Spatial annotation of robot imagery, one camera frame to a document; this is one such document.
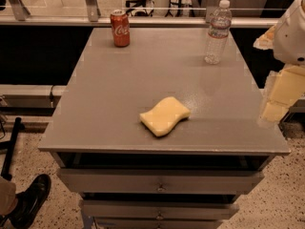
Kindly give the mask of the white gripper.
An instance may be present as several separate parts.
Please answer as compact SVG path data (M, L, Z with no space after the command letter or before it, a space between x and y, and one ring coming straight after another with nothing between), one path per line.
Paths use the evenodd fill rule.
M274 47L275 26L254 41L259 50L271 50ZM286 65L275 77L275 83L260 109L260 118L269 122L279 122L305 93L305 68L297 65Z

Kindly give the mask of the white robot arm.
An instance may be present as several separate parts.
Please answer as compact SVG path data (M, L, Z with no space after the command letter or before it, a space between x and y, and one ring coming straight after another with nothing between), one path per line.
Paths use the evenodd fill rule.
M254 47L272 50L284 64L267 76L259 120L278 123L305 94L305 0L294 0L277 23L256 38Z

